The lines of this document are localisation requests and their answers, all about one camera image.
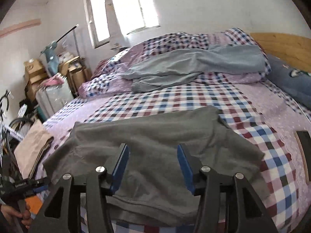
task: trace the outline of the beige folded cloth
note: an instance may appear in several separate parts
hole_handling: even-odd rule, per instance
[[[32,178],[40,159],[50,148],[53,136],[46,131],[40,120],[36,120],[14,154],[24,179]]]

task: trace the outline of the curtain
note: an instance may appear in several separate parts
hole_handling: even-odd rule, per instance
[[[110,35],[109,41],[111,49],[127,47],[128,44],[121,32],[116,12],[114,10],[113,1],[105,0],[105,7],[106,7],[108,30]]]

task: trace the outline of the pillow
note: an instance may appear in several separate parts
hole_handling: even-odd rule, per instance
[[[311,73],[294,69],[273,55],[267,56],[272,72],[266,78],[311,110]]]

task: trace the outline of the wooden headboard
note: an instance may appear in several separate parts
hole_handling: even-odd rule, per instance
[[[290,66],[311,72],[311,39],[285,33],[251,33],[265,50]]]

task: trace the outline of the human hand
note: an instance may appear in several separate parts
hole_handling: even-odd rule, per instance
[[[13,217],[23,218],[21,222],[26,226],[27,229],[29,229],[29,226],[32,223],[32,218],[29,210],[30,206],[28,204],[26,204],[26,210],[24,211],[24,213],[20,213],[8,205],[3,204],[1,206],[1,212],[10,225],[14,225]]]

